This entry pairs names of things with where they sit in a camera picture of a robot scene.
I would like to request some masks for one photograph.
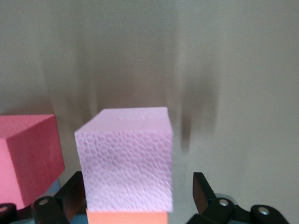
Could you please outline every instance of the foam cube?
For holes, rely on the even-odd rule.
[[[89,224],[168,224],[167,212],[89,212]]]
[[[64,170],[54,115],[0,116],[0,203],[22,209]]]
[[[90,212],[172,211],[167,108],[102,110],[75,139]]]

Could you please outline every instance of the lavender foam cube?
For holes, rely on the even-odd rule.
[[[172,211],[166,107],[102,110],[75,139],[89,211]]]

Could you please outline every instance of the pink foam cube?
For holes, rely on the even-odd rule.
[[[54,115],[0,116],[0,203],[22,209],[64,170]]]
[[[89,211],[172,211],[167,108],[105,109],[75,138]]]

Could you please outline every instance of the foam block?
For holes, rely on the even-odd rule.
[[[54,115],[0,116],[0,203],[22,209],[64,170]]]
[[[105,109],[75,138],[90,212],[172,211],[167,108]]]
[[[168,224],[167,212],[89,212],[89,224]]]

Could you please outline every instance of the orange foam block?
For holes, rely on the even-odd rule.
[[[89,224],[168,224],[167,212],[90,212]]]
[[[54,115],[0,116],[0,203],[30,205],[63,170]]]

